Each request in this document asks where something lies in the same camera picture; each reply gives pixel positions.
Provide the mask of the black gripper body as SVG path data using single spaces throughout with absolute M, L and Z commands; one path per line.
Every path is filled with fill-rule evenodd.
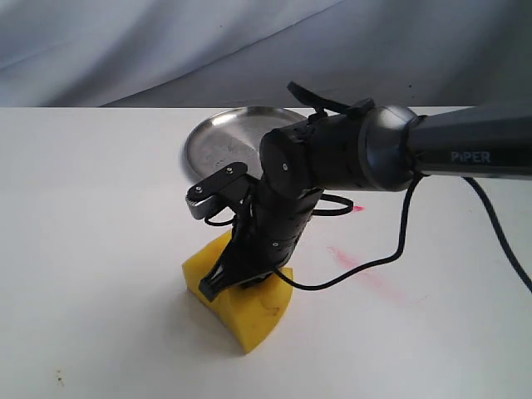
M 322 193 L 314 188 L 287 198 L 261 178 L 244 201 L 231 239 L 248 270 L 272 271 L 289 261 Z

